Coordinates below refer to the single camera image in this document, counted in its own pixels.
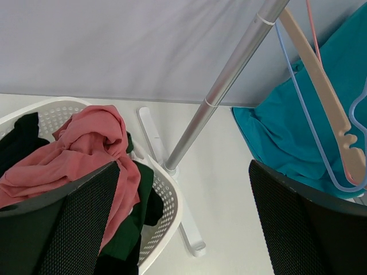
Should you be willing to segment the pink wire hanger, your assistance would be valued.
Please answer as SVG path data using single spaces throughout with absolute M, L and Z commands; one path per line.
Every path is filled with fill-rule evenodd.
M 310 4 L 309 0 L 305 0 L 305 2 L 306 2 L 307 14 L 308 14 L 308 17 L 309 17 L 309 24 L 310 24 L 310 28 L 311 28 L 311 32 L 312 32 L 312 36 L 313 36 L 315 54 L 317 56 L 317 59 L 318 59 L 320 65 L 321 65 L 321 67 L 323 68 L 322 57 L 321 57 L 321 53 L 320 53 L 320 50 L 319 50 L 319 44 L 318 44 L 318 40 L 317 40 L 317 33 L 316 33 L 315 24 L 314 24 L 314 20 L 313 20 L 311 4 Z M 346 179 L 350 183 L 356 184 L 356 181 L 352 178 L 350 172 L 345 167 L 343 160 L 342 160 L 342 164 L 343 164 L 343 169 L 344 169 Z

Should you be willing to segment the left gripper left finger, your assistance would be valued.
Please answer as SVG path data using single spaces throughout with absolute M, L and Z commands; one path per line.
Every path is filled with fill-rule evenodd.
M 1 274 L 93 274 L 120 169 L 1 208 Z

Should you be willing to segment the blue wire hanger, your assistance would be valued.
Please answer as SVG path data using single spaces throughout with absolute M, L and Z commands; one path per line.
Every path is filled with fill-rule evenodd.
M 303 99 L 303 96 L 302 96 L 302 93 L 299 89 L 299 85 L 298 85 L 298 82 L 295 78 L 295 74 L 293 73 L 293 70 L 292 70 L 292 67 L 291 67 L 291 64 L 290 64 L 290 61 L 289 61 L 289 57 L 288 57 L 288 54 L 287 54 L 287 51 L 286 51 L 286 48 L 285 48 L 285 45 L 284 45 L 284 42 L 283 42 L 283 38 L 282 38 L 282 35 L 281 35 L 281 32 L 280 32 L 280 29 L 279 29 L 279 24 L 278 24 L 278 21 L 275 22 L 275 30 L 276 30 L 276 33 L 277 33 L 277 37 L 278 37 L 278 40 L 279 40 L 279 43 L 280 43 L 280 47 L 282 49 L 282 52 L 283 52 L 283 55 L 285 57 L 285 60 L 286 60 L 286 64 L 287 64 L 287 68 L 288 68 L 288 71 L 290 73 L 290 76 L 291 76 L 291 79 L 292 79 L 292 82 L 293 82 L 293 85 L 294 85 L 294 88 L 296 90 L 296 94 L 298 96 L 298 99 L 300 101 L 300 104 L 301 104 L 301 107 L 302 107 L 302 110 L 303 110 L 303 113 L 306 117 L 306 120 L 308 122 L 308 125 L 309 125 L 309 128 L 311 130 L 311 133 L 313 135 L 313 138 L 316 142 L 316 145 L 317 145 L 317 148 L 318 148 L 318 151 L 322 157 L 322 160 L 323 160 L 323 163 L 326 167 L 326 170 L 328 172 L 328 175 L 330 176 L 331 178 L 331 181 L 333 183 L 333 185 L 339 189 L 340 191 L 343 191 L 345 193 L 353 193 L 353 192 L 359 192 L 361 190 L 363 190 L 365 187 L 366 187 L 366 179 L 364 179 L 362 181 L 362 183 L 360 183 L 359 185 L 357 186 L 353 186 L 353 187 L 345 187 L 343 185 L 341 185 L 338 181 L 337 181 L 337 178 L 335 177 L 334 175 L 334 172 L 330 166 L 330 163 L 327 159 L 327 156 L 325 154 L 325 151 L 322 147 L 322 144 L 321 144 L 321 141 L 318 137 L 318 134 L 316 132 L 316 129 L 313 125 L 313 122 L 311 120 L 311 117 L 310 117 L 310 114 L 308 112 L 308 109 L 306 107 L 306 104 L 305 104 L 305 101 Z

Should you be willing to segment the black t shirt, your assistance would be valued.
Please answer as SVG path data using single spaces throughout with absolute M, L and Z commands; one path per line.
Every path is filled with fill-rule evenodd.
M 32 152 L 50 143 L 38 136 L 38 122 L 37 112 L 24 115 L 1 139 L 1 176 Z

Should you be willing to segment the pink t shirt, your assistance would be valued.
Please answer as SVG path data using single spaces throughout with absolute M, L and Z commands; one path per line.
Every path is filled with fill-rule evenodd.
M 1 206 L 36 197 L 116 161 L 118 183 L 101 246 L 139 203 L 140 172 L 127 154 L 126 125 L 113 105 L 90 105 L 53 134 L 55 141 L 25 157 L 1 177 Z

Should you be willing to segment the green and grey raglan shirt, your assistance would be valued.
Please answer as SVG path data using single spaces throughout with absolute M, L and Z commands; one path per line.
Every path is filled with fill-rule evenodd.
M 155 226 L 163 216 L 163 200 L 153 189 L 154 171 L 143 160 L 134 158 L 140 172 L 140 202 L 121 223 L 96 261 L 94 274 L 138 274 L 138 261 L 144 225 Z

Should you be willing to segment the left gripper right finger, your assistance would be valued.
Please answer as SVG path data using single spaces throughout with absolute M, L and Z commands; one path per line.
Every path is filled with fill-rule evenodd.
M 366 274 L 366 206 L 252 160 L 249 178 L 275 274 Z

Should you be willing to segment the beige wooden hanger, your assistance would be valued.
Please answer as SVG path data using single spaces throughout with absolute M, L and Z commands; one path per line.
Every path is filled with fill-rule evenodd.
M 351 147 L 357 141 L 357 137 L 347 133 L 351 130 L 352 125 L 342 104 L 316 54 L 288 8 L 282 11 L 279 19 L 298 51 L 299 57 L 303 61 L 304 67 L 322 103 L 337 141 L 343 164 L 354 182 L 360 184 L 366 175 L 365 154 L 361 149 Z

